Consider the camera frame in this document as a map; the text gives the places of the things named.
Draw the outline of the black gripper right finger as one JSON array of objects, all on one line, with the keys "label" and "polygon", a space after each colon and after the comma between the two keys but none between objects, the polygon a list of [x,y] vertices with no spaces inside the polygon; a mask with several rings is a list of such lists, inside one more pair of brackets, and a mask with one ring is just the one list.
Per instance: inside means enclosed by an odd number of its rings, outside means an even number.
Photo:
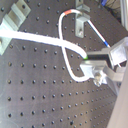
[{"label": "black gripper right finger", "polygon": [[90,51],[87,53],[89,60],[105,60],[108,64],[111,63],[109,48],[103,48],[100,51]]}]

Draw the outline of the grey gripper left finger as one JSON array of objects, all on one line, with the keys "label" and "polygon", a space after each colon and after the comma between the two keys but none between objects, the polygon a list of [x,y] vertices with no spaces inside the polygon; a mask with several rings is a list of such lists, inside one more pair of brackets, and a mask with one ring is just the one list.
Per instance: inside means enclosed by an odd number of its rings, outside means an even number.
[{"label": "grey gripper left finger", "polygon": [[81,64],[80,67],[87,78],[93,79],[96,86],[107,84],[112,91],[119,90],[126,71],[125,67],[118,67],[113,71],[106,64]]}]

